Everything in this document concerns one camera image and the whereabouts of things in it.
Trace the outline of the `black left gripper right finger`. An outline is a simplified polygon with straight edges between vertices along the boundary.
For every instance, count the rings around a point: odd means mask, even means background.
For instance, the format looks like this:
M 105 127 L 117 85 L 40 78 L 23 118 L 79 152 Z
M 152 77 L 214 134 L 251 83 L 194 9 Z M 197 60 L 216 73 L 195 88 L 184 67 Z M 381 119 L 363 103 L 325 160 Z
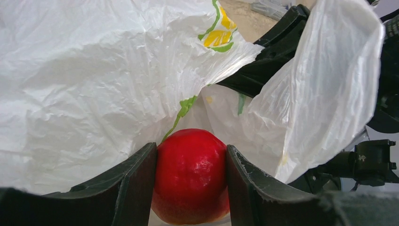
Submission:
M 280 182 L 227 146 L 233 226 L 396 226 L 398 193 L 331 191 L 318 195 Z

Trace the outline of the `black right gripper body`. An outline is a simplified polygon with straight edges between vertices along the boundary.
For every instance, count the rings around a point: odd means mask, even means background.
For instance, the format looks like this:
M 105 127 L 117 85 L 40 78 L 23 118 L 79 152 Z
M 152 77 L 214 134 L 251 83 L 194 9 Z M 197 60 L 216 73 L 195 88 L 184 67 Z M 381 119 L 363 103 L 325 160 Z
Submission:
M 216 134 L 255 166 L 292 183 L 307 176 L 399 181 L 389 148 L 366 127 L 399 131 L 399 14 L 366 3 L 291 8 L 263 51 L 216 88 Z

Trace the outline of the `red fake apple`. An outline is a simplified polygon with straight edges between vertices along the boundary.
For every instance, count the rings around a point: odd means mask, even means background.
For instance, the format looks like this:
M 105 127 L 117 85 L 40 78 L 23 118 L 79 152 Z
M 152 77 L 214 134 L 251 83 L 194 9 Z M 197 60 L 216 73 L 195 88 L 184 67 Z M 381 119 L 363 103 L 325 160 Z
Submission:
M 230 213 L 227 146 L 204 129 L 182 129 L 157 147 L 152 210 L 164 222 L 195 225 Z

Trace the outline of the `white plastic shopping bag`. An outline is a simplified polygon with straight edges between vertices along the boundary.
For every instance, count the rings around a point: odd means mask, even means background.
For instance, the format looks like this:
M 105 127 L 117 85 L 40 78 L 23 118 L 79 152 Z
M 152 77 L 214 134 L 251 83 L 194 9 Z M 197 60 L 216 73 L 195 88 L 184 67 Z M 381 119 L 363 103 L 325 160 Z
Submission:
M 0 185 L 67 191 L 177 116 L 221 139 L 218 83 L 262 50 L 216 0 L 1 1 Z

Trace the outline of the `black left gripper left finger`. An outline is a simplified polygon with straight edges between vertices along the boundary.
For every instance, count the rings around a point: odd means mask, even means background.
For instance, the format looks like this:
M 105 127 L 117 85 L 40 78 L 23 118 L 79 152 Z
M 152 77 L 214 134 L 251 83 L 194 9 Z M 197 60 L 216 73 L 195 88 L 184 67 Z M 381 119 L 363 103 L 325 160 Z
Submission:
M 0 190 L 3 226 L 146 226 L 157 146 L 148 143 L 125 161 L 70 191 L 37 195 Z

